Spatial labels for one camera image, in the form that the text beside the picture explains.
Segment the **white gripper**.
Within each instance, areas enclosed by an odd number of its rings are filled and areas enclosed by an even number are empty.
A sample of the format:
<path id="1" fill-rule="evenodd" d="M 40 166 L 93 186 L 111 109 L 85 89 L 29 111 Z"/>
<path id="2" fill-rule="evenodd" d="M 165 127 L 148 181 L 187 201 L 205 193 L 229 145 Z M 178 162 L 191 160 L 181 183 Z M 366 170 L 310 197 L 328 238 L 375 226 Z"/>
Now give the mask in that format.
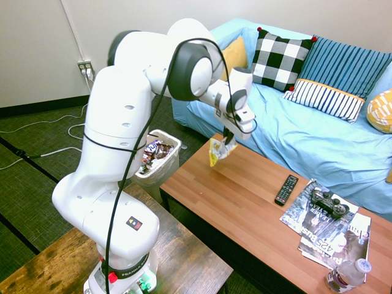
<path id="1" fill-rule="evenodd" d="M 250 108 L 235 110 L 233 113 L 225 113 L 215 110 L 215 117 L 224 125 L 223 141 L 225 145 L 234 147 L 236 135 L 241 140 L 250 138 L 253 132 L 254 113 Z"/>

